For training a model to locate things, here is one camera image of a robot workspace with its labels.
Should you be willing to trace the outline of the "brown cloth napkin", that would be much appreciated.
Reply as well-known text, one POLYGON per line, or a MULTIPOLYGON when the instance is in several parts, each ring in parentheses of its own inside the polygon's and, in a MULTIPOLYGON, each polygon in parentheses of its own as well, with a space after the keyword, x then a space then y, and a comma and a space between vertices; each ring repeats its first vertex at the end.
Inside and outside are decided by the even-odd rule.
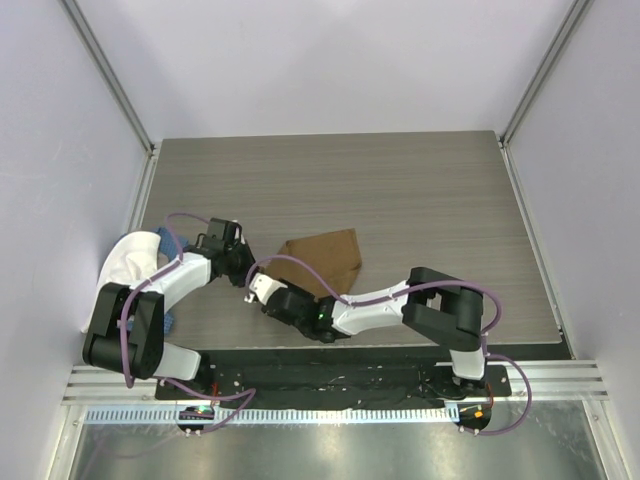
MULTIPOLYGON (((305 262, 340 295, 351 290, 362 267, 354 229, 287 240, 279 254, 305 262)), ((274 279, 293 283, 316 298, 330 296, 329 290, 319 280, 293 261, 273 260, 264 269, 264 273, 274 279)))

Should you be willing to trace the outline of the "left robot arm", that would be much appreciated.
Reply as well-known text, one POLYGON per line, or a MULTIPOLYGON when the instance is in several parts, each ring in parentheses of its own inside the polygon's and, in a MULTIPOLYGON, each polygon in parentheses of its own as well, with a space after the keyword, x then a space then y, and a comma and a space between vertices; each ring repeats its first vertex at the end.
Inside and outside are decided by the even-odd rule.
POLYGON ((242 226, 210 218, 195 243, 171 226, 123 236, 105 262, 86 328, 83 361, 138 380, 178 383, 190 398, 205 397, 213 373, 206 355, 166 341, 166 318, 192 292, 220 277, 245 286, 255 258, 242 226))

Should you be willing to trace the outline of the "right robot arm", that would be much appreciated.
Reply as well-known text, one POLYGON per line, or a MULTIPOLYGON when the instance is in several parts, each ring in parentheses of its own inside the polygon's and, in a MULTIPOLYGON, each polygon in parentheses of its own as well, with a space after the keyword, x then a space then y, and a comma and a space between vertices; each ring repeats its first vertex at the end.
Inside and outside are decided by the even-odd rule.
POLYGON ((475 394, 488 381, 482 346, 484 296, 440 272, 416 267, 407 280, 386 289, 322 298, 259 273, 249 284, 247 299, 259 302, 265 315, 322 343, 405 326, 449 351, 451 380, 460 393, 475 394))

